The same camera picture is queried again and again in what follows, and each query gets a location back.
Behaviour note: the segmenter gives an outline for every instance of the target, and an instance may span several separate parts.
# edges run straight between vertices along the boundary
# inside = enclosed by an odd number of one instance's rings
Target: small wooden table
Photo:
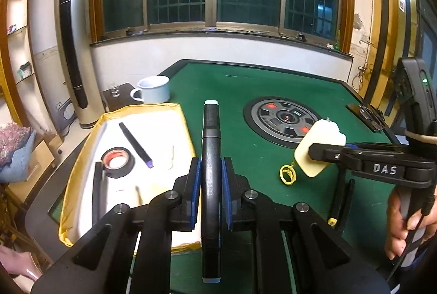
[[[111,90],[103,91],[103,97],[106,100],[109,111],[113,112],[124,106],[133,106],[139,104],[138,101],[133,100],[130,96],[131,91],[134,87],[130,83],[123,83],[120,85],[120,95],[118,97],[113,97]]]

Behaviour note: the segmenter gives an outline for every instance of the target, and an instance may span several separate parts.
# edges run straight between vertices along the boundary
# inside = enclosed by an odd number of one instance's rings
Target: fingers
[[[387,207],[387,231],[389,234],[405,240],[408,235],[406,223],[401,215],[401,199],[396,188],[390,193]]]
[[[385,240],[385,254],[392,260],[395,256],[401,256],[406,247],[406,242],[392,235],[388,235]]]
[[[421,210],[416,211],[407,222],[407,229],[408,230],[414,230],[417,226],[417,224],[420,221],[420,218],[422,216]],[[429,215],[425,216],[422,220],[422,223],[420,224],[419,228],[424,228],[426,226],[432,225],[437,223],[437,206],[434,203],[433,208],[431,209],[431,212]]]
[[[428,241],[431,237],[433,237],[437,230],[437,224],[431,224],[427,226],[427,229],[425,230],[425,234],[423,235],[423,241]]]

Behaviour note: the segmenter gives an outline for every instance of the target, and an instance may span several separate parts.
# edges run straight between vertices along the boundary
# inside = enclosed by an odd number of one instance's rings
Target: glass cup
[[[118,97],[120,95],[120,86],[117,83],[110,82],[108,86],[113,97]]]

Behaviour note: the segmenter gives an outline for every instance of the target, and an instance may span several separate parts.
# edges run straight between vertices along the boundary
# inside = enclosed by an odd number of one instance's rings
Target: screw head
[[[296,204],[296,209],[301,213],[306,213],[309,210],[309,205],[307,203],[300,202]]]
[[[177,191],[166,191],[165,198],[172,200],[178,197],[179,193]]]
[[[117,205],[114,207],[114,211],[115,211],[117,214],[123,214],[123,213],[125,213],[126,211],[128,211],[128,209],[129,209],[129,206],[128,206],[127,204],[117,204]]]
[[[255,199],[258,196],[258,192],[251,189],[249,191],[244,192],[244,196],[247,199]]]

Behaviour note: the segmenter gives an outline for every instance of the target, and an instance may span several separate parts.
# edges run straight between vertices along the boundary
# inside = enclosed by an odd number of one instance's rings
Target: green table
[[[222,156],[232,158],[235,172],[246,176],[253,189],[265,193],[274,202],[294,205],[304,201],[324,218],[333,197],[336,166],[330,165],[315,178],[298,170],[296,183],[284,185],[279,169],[290,164],[294,150],[273,144],[250,129],[243,118],[244,106],[262,96],[289,98],[336,122],[347,136],[347,142],[390,142],[385,133],[373,133],[346,109],[349,103],[359,103],[359,97],[339,81],[259,66],[192,60],[180,60],[162,74],[170,77],[170,102],[181,104],[197,156],[202,147],[204,101],[218,100]],[[375,266],[385,258],[385,209],[391,189],[388,184],[356,178],[345,238]],[[252,293],[250,234],[224,232],[222,259],[221,283],[203,284],[200,251],[173,255],[172,291]]]

